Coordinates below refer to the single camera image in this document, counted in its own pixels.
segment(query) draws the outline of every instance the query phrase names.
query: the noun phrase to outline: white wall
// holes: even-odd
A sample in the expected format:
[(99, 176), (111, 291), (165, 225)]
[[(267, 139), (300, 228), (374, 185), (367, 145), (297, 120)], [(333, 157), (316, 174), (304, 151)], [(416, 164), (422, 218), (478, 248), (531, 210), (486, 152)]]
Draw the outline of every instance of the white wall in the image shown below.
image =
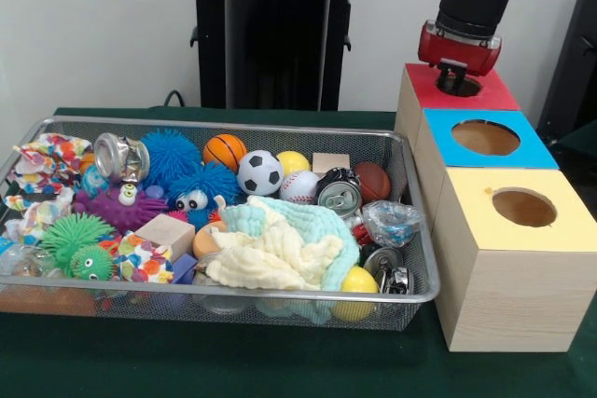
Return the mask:
[[(352, 0), (341, 109), (396, 110), (400, 72), (439, 0)], [(536, 120), (575, 0), (511, 0), (498, 69)], [(199, 104), (194, 0), (0, 0), (0, 159), (59, 105)]]

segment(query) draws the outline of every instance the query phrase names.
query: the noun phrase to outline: green tablecloth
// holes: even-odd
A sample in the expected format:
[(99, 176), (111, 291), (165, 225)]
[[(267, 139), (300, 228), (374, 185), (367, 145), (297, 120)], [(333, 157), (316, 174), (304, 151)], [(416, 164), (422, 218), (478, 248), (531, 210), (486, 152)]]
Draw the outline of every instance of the green tablecloth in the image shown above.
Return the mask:
[[(389, 113), (151, 108), (60, 115), (391, 129)], [(403, 333), (0, 314), (0, 396), (597, 396), (597, 307), (568, 353), (448, 353), (433, 304)]]

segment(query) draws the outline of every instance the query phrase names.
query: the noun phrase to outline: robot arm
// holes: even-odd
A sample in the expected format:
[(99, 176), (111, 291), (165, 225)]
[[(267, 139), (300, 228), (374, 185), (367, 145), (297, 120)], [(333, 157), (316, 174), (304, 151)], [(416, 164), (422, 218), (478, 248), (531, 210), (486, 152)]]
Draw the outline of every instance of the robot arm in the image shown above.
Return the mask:
[(441, 69), (439, 84), (454, 73), (451, 90), (465, 75), (487, 75), (500, 54), (502, 40), (495, 35), (508, 0), (441, 0), (435, 21), (421, 32), (419, 59)]

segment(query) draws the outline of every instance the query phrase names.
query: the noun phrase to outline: black cord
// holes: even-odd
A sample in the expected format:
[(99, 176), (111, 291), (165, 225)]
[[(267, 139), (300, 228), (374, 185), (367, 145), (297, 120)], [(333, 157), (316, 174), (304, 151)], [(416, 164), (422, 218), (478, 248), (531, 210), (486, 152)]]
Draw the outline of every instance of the black cord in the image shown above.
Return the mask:
[(172, 99), (173, 96), (178, 97), (178, 103), (180, 104), (180, 107), (186, 106), (185, 100), (183, 100), (183, 96), (180, 94), (180, 92), (178, 90), (173, 90), (166, 96), (166, 101), (164, 102), (164, 106), (168, 106), (170, 104), (170, 100)]

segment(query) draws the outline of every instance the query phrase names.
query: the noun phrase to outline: wire mesh basket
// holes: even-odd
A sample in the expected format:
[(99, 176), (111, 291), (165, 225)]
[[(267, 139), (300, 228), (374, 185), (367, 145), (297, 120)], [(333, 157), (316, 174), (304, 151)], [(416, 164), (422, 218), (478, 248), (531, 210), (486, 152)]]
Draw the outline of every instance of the wire mesh basket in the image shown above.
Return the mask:
[[(179, 130), (199, 148), (218, 133), (233, 132), (244, 140), (247, 147), (268, 149), (273, 154), (285, 150), (299, 151), (307, 156), (315, 152), (333, 152), (349, 154), (352, 164), (375, 162), (391, 178), (390, 200), (402, 200), (423, 209), (408, 142), (388, 131), (50, 117), (33, 126), (21, 144), (31, 142), (43, 132), (58, 132), (93, 142), (103, 132), (140, 139), (150, 131), (166, 128)], [(4, 182), (18, 157), (17, 153), (13, 154), (0, 169), (0, 180)], [(0, 213), (0, 231), (4, 230), (6, 220), (16, 217), (20, 217), (18, 213), (8, 210)], [(5, 276), (0, 277), (0, 311), (402, 331), (421, 304), (435, 298), (439, 278), (426, 223), (422, 223), (421, 231), (414, 240), (400, 251), (414, 278), (413, 294), (410, 295), (248, 290), (225, 286)], [(321, 309), (334, 307), (342, 310), (335, 314), (348, 318), (339, 319), (333, 315), (321, 318)], [(272, 316), (265, 310), (278, 308), (291, 308), (298, 313)], [(353, 319), (364, 315), (367, 317)]]

